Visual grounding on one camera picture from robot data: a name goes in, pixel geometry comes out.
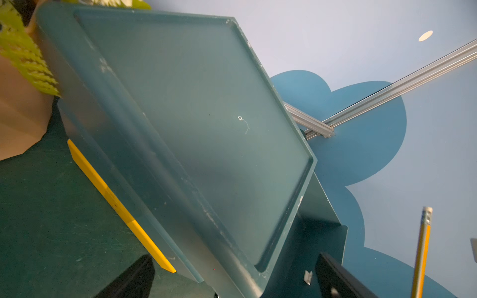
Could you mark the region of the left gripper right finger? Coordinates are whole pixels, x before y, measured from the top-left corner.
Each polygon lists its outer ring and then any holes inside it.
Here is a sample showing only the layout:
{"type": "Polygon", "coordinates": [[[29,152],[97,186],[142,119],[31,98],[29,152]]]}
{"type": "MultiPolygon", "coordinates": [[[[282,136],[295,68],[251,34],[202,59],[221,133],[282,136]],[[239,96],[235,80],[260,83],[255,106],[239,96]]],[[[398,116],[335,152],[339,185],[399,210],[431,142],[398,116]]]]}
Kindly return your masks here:
{"type": "Polygon", "coordinates": [[[377,298],[328,253],[319,254],[315,270],[323,298],[377,298]]]}

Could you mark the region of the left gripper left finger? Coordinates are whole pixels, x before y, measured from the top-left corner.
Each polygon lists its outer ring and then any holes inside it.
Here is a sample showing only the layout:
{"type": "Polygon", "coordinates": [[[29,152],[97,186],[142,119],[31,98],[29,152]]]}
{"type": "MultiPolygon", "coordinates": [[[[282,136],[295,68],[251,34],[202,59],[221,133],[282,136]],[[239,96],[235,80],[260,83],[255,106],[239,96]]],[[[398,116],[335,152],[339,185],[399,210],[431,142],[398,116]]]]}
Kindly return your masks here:
{"type": "Polygon", "coordinates": [[[148,298],[155,277],[151,255],[143,255],[106,286],[96,298],[148,298]]]}

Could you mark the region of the yellow pencil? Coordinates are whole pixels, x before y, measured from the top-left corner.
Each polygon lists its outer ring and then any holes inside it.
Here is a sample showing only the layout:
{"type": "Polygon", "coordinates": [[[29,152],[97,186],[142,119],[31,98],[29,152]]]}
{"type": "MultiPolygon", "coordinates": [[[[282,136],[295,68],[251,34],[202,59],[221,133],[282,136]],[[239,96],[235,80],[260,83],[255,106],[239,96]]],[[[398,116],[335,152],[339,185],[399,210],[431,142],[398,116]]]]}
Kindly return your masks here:
{"type": "Polygon", "coordinates": [[[421,298],[426,276],[426,264],[431,236],[432,207],[424,206],[421,216],[414,275],[412,280],[412,298],[421,298]]]}

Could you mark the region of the teal drawer cabinet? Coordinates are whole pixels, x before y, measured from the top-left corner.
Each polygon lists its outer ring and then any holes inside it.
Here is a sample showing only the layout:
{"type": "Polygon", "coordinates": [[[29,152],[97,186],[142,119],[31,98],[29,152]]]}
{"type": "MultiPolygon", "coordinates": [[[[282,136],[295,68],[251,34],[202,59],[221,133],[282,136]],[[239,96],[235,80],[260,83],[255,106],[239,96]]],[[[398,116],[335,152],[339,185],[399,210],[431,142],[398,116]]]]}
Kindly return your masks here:
{"type": "Polygon", "coordinates": [[[318,298],[341,225],[231,17],[48,2],[67,135],[175,271],[222,298],[318,298]]]}

